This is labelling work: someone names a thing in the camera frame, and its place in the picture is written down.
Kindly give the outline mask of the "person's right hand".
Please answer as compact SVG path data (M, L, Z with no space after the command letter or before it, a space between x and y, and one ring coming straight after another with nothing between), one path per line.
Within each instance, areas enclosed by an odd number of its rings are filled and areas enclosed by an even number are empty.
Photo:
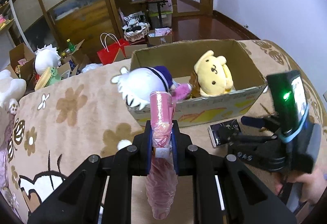
M326 166L316 165L311 174L292 171L287 179L288 183L302 183L300 202L315 205L326 189Z

